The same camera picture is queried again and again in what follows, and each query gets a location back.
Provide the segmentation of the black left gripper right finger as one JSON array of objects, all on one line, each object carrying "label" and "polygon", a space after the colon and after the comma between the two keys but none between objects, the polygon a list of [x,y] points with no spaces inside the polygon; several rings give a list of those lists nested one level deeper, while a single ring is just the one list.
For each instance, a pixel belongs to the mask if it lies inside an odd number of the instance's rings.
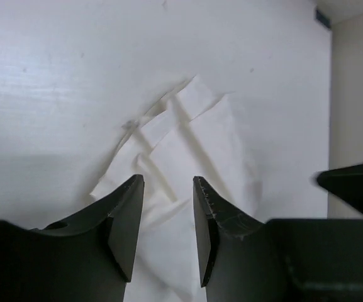
[{"label": "black left gripper right finger", "polygon": [[261,223],[193,179],[208,301],[363,301],[363,220]]}]

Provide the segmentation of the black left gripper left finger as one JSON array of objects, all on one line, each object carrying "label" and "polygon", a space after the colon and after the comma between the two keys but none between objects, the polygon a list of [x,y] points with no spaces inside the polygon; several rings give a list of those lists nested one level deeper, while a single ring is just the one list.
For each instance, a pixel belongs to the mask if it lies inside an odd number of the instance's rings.
[{"label": "black left gripper left finger", "polygon": [[46,228],[0,220],[0,301],[123,301],[143,206],[140,174]]}]

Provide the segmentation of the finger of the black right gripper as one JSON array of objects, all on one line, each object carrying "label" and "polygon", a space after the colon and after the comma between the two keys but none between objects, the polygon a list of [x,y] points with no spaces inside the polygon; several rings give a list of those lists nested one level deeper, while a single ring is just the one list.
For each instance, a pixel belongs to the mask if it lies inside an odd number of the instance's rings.
[{"label": "finger of the black right gripper", "polygon": [[363,163],[320,172],[315,181],[363,214]]}]

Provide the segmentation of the white pleated skirt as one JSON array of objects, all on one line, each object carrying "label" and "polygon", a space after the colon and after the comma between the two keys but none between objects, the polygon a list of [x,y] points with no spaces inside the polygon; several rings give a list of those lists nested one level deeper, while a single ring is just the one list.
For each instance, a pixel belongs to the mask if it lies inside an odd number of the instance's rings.
[{"label": "white pleated skirt", "polygon": [[178,84],[126,135],[92,191],[100,199],[134,174],[145,181],[133,278],[126,301],[203,301],[193,210],[193,179],[205,178],[225,199],[255,213],[261,195],[249,145],[226,94],[199,76]]}]

